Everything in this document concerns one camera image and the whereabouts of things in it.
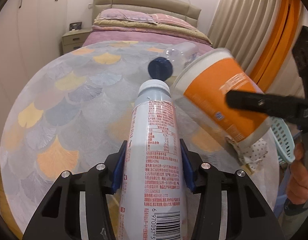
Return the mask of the right human hand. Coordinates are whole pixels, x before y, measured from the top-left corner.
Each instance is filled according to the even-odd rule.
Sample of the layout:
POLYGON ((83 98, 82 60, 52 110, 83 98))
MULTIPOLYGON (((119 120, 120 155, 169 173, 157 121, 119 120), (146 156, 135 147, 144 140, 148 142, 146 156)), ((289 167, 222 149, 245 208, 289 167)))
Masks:
POLYGON ((295 160, 290 165, 290 179, 286 194, 295 205, 305 204, 308 200, 308 171, 302 162, 304 153, 304 145, 300 142, 294 148, 295 160))

